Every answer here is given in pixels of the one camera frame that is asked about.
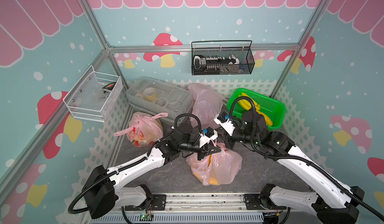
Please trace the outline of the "orange banana bunch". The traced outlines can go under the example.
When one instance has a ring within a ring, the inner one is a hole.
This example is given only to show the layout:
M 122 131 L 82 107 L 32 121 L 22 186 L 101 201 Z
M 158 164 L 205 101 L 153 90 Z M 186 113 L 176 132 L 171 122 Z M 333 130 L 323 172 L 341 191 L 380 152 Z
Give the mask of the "orange banana bunch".
M 191 161 L 191 170 L 194 176 L 204 185 L 204 186 L 218 186 L 219 181 L 214 174 L 212 158 L 211 156 L 205 157 L 202 160 L 197 159 L 197 155 L 193 155 Z

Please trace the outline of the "pink plastic bag front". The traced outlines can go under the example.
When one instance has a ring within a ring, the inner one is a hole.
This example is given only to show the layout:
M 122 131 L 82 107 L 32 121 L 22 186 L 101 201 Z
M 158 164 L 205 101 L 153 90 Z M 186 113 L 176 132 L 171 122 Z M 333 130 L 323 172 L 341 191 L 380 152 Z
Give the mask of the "pink plastic bag front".
M 168 117 L 168 114 L 162 112 L 152 116 L 147 113 L 136 112 L 129 122 L 129 127 L 116 132 L 114 136 L 126 135 L 129 141 L 137 147 L 152 145 L 164 136 L 163 126 L 159 120 L 161 117 Z

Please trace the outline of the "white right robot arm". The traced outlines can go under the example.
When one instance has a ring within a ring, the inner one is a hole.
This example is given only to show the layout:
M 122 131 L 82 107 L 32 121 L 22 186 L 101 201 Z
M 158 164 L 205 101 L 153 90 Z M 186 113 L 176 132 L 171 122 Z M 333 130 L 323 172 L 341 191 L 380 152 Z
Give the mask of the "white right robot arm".
M 349 187 L 314 163 L 281 132 L 270 131 L 263 115 L 257 112 L 253 100 L 240 96 L 230 108 L 223 107 L 215 118 L 226 134 L 225 144 L 241 143 L 265 159 L 285 166 L 312 189 L 297 192 L 267 184 L 256 198 L 256 204 L 266 210 L 286 207 L 316 216 L 323 224 L 355 224 L 361 206 L 378 217 L 384 216 L 363 201 L 364 191 Z

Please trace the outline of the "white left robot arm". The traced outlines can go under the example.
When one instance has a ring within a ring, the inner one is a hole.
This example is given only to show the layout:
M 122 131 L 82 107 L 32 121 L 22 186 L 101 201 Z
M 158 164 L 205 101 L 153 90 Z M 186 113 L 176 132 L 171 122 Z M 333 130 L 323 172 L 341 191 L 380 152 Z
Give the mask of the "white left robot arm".
M 180 114 L 175 118 L 172 131 L 155 141 L 146 153 L 107 169 L 103 165 L 94 168 L 80 194 L 69 204 L 68 213 L 89 212 L 92 219 L 98 219 L 115 208 L 131 206 L 145 210 L 151 205 L 153 194 L 146 185 L 124 191 L 128 183 L 179 158 L 183 151 L 197 154 L 198 160 L 221 152 L 211 144 L 218 137 L 216 130 L 203 129 L 200 119 L 193 114 L 185 116 L 197 121 L 199 135 L 196 140 L 190 140 L 193 127 L 189 123 L 178 124 L 183 117 Z

